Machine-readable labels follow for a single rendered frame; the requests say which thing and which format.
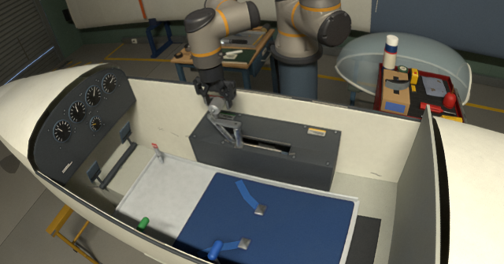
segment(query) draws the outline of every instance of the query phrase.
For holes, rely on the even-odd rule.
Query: blue mat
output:
[[[250,239],[246,251],[222,251],[220,263],[339,263],[354,210],[351,201],[243,180],[268,207],[264,216],[243,199],[239,178],[217,173],[173,244],[197,257],[215,240]]]

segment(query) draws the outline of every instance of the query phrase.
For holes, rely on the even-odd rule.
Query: glass dome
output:
[[[380,63],[384,59],[387,35],[399,38],[397,66],[404,65],[420,71],[451,77],[462,104],[469,101],[471,67],[450,47],[419,35],[403,32],[378,32],[350,41],[336,61],[336,72],[349,84],[370,95],[375,95]]]

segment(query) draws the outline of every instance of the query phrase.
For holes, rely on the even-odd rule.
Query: green cutting mat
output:
[[[237,49],[223,48],[222,53],[226,54],[226,52],[233,51],[233,50],[237,50]],[[243,50],[243,53],[238,54],[238,56],[236,57],[235,60],[224,59],[224,61],[226,61],[226,62],[245,62],[248,64],[250,62],[250,59],[252,59],[252,57],[254,56],[254,54],[255,54],[255,50]]]

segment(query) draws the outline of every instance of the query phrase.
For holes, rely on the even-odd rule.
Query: small gauge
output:
[[[102,79],[103,91],[107,94],[114,92],[117,86],[117,78],[114,74],[108,73]]]
[[[79,123],[86,117],[86,106],[83,102],[74,102],[69,110],[70,120]]]
[[[89,121],[89,127],[91,130],[97,132],[102,127],[102,119],[100,117],[93,117]]]
[[[66,120],[60,120],[56,122],[53,127],[53,136],[60,143],[68,141],[71,134],[72,126]]]
[[[86,102],[89,106],[97,106],[102,98],[99,86],[90,86],[86,91]]]

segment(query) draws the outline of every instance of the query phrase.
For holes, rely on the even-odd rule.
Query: blue cylindrical pedestal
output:
[[[278,61],[280,94],[317,99],[317,62],[289,65]]]

